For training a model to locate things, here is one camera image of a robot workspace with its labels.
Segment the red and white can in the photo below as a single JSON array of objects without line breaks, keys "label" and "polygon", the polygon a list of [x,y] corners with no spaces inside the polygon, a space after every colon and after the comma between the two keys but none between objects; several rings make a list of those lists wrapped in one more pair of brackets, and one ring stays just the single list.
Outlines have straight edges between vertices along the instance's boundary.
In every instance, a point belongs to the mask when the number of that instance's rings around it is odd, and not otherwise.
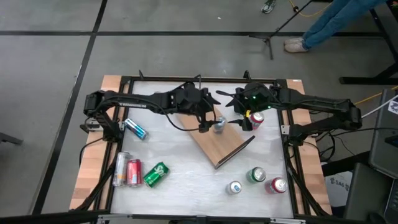
[{"label": "red and white can", "polygon": [[127,186],[137,187],[141,184],[141,161],[139,159],[131,159],[127,162]]},{"label": "red and white can", "polygon": [[281,194],[287,190],[287,182],[285,179],[276,177],[266,182],[266,191],[269,194]]},{"label": "red and white can", "polygon": [[264,115],[260,112],[255,112],[253,114],[250,114],[249,121],[253,127],[253,130],[256,130],[264,121]]}]

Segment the can lid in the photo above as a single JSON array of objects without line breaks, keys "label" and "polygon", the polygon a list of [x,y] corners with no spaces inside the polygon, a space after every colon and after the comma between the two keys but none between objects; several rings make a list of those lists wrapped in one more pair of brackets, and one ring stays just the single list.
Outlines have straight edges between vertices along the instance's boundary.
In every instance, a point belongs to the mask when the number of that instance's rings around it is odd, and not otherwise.
[{"label": "can lid", "polygon": [[275,190],[279,193],[283,193],[287,190],[287,182],[282,178],[276,178],[274,181]]},{"label": "can lid", "polygon": [[252,177],[257,182],[262,182],[266,179],[266,172],[261,167],[255,167],[252,172]]},{"label": "can lid", "polygon": [[229,187],[231,187],[231,191],[233,193],[239,193],[242,189],[242,185],[238,181],[232,181],[232,183],[230,183]]},{"label": "can lid", "polygon": [[255,123],[261,123],[264,120],[264,115],[260,112],[255,112],[252,117]]}]

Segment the person's leg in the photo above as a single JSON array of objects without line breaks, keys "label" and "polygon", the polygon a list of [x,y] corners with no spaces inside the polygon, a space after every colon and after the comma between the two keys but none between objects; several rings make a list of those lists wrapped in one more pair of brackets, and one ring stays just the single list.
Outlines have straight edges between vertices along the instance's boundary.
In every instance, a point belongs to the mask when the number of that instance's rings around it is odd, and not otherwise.
[{"label": "person's leg", "polygon": [[347,4],[349,0],[334,0],[329,7],[326,8],[322,16],[311,26],[311,28],[306,31],[303,35],[303,39],[307,39],[313,34],[321,31],[331,18],[340,12]]},{"label": "person's leg", "polygon": [[384,2],[384,0],[371,2],[372,3],[367,3],[364,5],[361,3],[361,0],[349,0],[347,5],[340,10],[335,17],[331,18],[321,31],[304,40],[303,48],[308,50],[311,47],[322,43],[330,38],[334,33],[344,28],[349,22],[363,15],[377,4]]}]

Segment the wooden board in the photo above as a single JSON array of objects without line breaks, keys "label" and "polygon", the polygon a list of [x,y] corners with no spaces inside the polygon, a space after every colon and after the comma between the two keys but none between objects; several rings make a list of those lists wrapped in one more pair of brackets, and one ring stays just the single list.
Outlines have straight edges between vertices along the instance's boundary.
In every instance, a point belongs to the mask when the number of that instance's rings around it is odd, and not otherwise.
[{"label": "wooden board", "polygon": [[[222,116],[217,108],[215,108],[215,113],[216,117]],[[178,114],[177,118],[185,129],[194,129],[198,127],[199,122],[197,121],[196,116]],[[206,120],[209,121],[212,119],[214,119],[213,113],[207,113]],[[190,134],[216,169],[230,157],[234,156],[237,153],[236,151],[241,150],[239,147],[244,142],[232,125],[228,123],[225,124],[224,130],[221,134],[214,133],[212,129],[206,133],[190,131]]]},{"label": "wooden board", "polygon": [[[105,75],[101,89],[118,91],[120,79],[121,76]],[[287,85],[289,88],[304,93],[303,83],[301,80],[287,80]],[[297,124],[308,124],[311,122],[308,110],[299,109],[294,110],[292,113],[294,122]],[[108,114],[113,114],[113,110],[109,110]],[[286,113],[283,112],[283,115],[285,124],[288,124],[289,122]],[[88,135],[87,142],[100,138],[101,136],[102,132],[90,133]],[[315,140],[312,138],[307,138],[305,141],[314,143],[316,145]],[[100,141],[86,148],[81,163],[82,165],[80,167],[76,180],[75,191],[73,193],[70,208],[76,208],[77,206],[79,206],[93,190],[93,187],[95,187],[95,185],[98,183],[98,180],[100,178],[101,165],[104,159],[105,147],[106,143]],[[331,214],[329,198],[326,192],[326,185],[323,178],[322,167],[320,165],[317,149],[309,144],[304,144],[298,149],[301,155],[304,179],[308,190],[311,192],[315,200],[321,205],[321,207],[326,212]],[[103,203],[106,200],[106,191],[108,189],[108,186],[109,185],[106,185],[104,187],[101,200]],[[295,192],[298,211],[300,214],[303,214],[301,194],[297,186],[295,187]]]}]

